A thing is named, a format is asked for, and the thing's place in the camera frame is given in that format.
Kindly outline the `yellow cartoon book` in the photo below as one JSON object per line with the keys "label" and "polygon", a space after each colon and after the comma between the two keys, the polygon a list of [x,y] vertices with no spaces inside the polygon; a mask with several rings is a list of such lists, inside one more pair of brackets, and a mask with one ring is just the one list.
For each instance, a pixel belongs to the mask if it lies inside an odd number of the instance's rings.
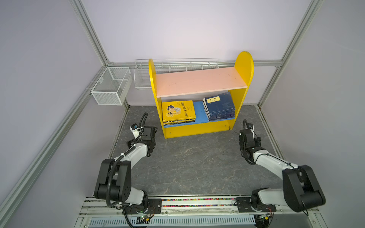
{"label": "yellow cartoon book", "polygon": [[180,121],[185,119],[195,119],[195,109],[192,100],[162,102],[163,121]]}
{"label": "yellow cartoon book", "polygon": [[163,122],[164,126],[169,126],[169,125],[175,125],[175,124],[187,124],[187,123],[194,123],[195,119],[186,119],[186,120],[180,120],[180,121],[166,121]]}

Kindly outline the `blue book yellow label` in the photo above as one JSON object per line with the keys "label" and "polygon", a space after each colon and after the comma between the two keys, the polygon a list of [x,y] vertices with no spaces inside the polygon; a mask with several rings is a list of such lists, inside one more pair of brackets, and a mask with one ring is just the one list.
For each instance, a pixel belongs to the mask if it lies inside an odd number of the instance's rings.
{"label": "blue book yellow label", "polygon": [[215,97],[204,98],[203,104],[209,114],[235,110],[230,92],[222,93]]}

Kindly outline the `blue book bottom stack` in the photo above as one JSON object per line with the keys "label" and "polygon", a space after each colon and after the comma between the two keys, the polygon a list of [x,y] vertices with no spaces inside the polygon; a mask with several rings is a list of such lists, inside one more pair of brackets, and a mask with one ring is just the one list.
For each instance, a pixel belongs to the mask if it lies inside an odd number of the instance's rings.
{"label": "blue book bottom stack", "polygon": [[235,117],[235,109],[229,109],[222,112],[211,113],[208,115],[209,121],[218,121]]}

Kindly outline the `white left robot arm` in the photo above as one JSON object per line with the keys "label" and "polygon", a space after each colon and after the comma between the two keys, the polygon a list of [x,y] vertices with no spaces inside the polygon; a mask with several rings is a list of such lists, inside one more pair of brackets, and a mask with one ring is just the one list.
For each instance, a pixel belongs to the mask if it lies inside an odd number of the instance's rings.
{"label": "white left robot arm", "polygon": [[100,166],[94,190],[96,199],[105,200],[108,207],[148,208],[148,196],[132,186],[132,168],[144,157],[151,156],[155,146],[157,127],[130,127],[134,138],[127,142],[128,150],[113,159],[105,159]]}

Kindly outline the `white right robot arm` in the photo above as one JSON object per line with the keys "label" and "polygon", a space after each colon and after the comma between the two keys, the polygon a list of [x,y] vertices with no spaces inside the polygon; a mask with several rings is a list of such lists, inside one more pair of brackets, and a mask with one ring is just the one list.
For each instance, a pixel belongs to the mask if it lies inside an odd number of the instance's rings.
{"label": "white right robot arm", "polygon": [[266,205],[286,206],[302,212],[326,204],[326,197],[313,169],[283,160],[261,147],[261,138],[250,128],[239,133],[240,152],[250,165],[259,165],[282,180],[282,188],[261,188],[252,191],[251,207],[262,210]]}

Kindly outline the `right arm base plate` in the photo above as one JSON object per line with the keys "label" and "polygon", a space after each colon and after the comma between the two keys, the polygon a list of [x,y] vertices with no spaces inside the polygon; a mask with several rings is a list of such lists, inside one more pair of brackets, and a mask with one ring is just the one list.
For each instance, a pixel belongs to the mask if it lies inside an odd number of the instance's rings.
{"label": "right arm base plate", "polygon": [[252,200],[250,196],[237,197],[234,205],[238,208],[239,212],[270,213],[277,211],[274,205],[263,204],[259,199]]}

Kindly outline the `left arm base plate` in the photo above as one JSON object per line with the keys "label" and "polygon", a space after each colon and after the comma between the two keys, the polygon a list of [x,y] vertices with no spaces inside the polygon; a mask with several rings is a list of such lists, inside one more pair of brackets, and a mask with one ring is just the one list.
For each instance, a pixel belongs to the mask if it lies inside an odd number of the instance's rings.
{"label": "left arm base plate", "polygon": [[126,213],[137,215],[137,214],[160,214],[162,210],[162,199],[161,198],[148,198],[143,200],[140,205],[132,205],[125,208]]}

